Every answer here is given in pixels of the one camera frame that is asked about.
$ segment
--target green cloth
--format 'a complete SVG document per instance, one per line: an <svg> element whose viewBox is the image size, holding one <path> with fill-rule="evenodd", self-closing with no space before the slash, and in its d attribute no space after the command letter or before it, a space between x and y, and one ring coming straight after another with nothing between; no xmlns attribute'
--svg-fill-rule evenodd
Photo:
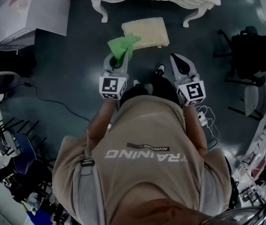
<svg viewBox="0 0 266 225"><path fill-rule="evenodd" d="M132 33L119 37L108 42L108 46L110 47L114 57L118 61L119 64L123 63L125 52L129 51L129 60L133 55L133 44L140 41L141 37L134 36Z"/></svg>

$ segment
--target blue object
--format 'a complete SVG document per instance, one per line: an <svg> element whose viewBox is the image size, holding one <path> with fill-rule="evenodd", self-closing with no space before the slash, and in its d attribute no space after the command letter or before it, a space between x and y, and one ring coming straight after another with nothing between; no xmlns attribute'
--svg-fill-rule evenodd
<svg viewBox="0 0 266 225"><path fill-rule="evenodd" d="M52 225L51 222L52 215L45 213L43 210L38 209L35 216L32 212L27 212L28 216L30 217L31 222L34 225Z"/></svg>
<svg viewBox="0 0 266 225"><path fill-rule="evenodd" d="M35 160L36 153L26 134L17 133L16 140L20 146L22 153L14 157L15 170L18 173L25 175L31 164Z"/></svg>

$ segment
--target black cable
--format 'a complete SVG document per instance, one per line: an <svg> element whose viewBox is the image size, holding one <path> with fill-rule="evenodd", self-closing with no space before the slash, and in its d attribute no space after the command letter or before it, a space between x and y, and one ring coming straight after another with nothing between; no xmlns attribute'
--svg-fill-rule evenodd
<svg viewBox="0 0 266 225"><path fill-rule="evenodd" d="M80 116L80 115L76 114L75 112L73 112L70 108L68 108L67 105L65 105L65 104L62 103L62 102L54 101L54 100L44 100L44 99L41 99L41 98L39 97L38 93L37 93L37 87L31 85L30 83L25 82L24 84L21 84L21 85L24 85L25 87L29 87L29 88L34 88L34 89L35 89L36 97L37 97L40 101L42 101L42 102L51 102L51 103L61 104L61 105L63 105L63 106L64 106L64 107L65 107L65 108L66 108L71 114L73 114L73 115L75 115L75 116L77 116L77 117L79 117L79 118L82 118L82 119L86 120L87 122L90 122L90 120L88 120L87 118L85 118L85 117L83 117L83 116Z"/></svg>
<svg viewBox="0 0 266 225"><path fill-rule="evenodd" d="M217 140L217 139L212 139L212 141L213 141L213 140L216 140L216 143L215 143L211 148L208 148L208 150L214 148L214 147L217 145L218 140Z"/></svg>

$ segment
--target office chair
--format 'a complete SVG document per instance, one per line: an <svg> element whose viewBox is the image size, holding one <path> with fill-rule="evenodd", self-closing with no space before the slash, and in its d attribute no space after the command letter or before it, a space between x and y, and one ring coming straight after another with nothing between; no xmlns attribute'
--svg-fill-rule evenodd
<svg viewBox="0 0 266 225"><path fill-rule="evenodd" d="M26 134L16 134L16 140L22 153L14 157L15 170L16 172L25 175L35 160L36 154Z"/></svg>
<svg viewBox="0 0 266 225"><path fill-rule="evenodd" d="M3 123L3 120L0 121L0 123L3 123L2 125L0 125L0 151L3 155L8 154L10 146L12 146L12 143L14 143L13 138L9 132L9 129L23 122L23 120L20 120L11 126L8 126L8 124L10 124L14 120L15 118L12 118L7 123Z"/></svg>
<svg viewBox="0 0 266 225"><path fill-rule="evenodd" d="M21 83L21 77L14 72L0 72L0 94L15 90Z"/></svg>
<svg viewBox="0 0 266 225"><path fill-rule="evenodd" d="M260 88L257 86L248 85L244 89L244 112L232 107L229 110L243 114L249 118L261 121L266 114L266 84Z"/></svg>
<svg viewBox="0 0 266 225"><path fill-rule="evenodd" d="M225 82L263 86L266 81L265 76L256 77L255 74L259 71L266 72L266 36L258 35L255 27L246 27L240 32L240 35L233 36L232 40L223 30L219 30L218 33L224 36L231 52L227 54L213 53L213 57L232 56L231 71L228 73L228 77L233 77L236 70L239 78L251 80L251 82L243 82L226 79Z"/></svg>

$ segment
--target beige cloth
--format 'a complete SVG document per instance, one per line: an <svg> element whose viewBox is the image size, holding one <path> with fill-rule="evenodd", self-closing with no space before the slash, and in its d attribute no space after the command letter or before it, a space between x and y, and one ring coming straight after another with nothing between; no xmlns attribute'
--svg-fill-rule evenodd
<svg viewBox="0 0 266 225"><path fill-rule="evenodd" d="M84 159L85 145L84 141L66 137L53 171L55 195L74 217L74 169ZM185 134L182 109L171 101L138 96L125 102L92 157L100 176L107 223L124 194L143 182L156 185L169 198L198 210L205 165L219 178L223 209L228 206L231 185L221 150L203 159Z"/></svg>

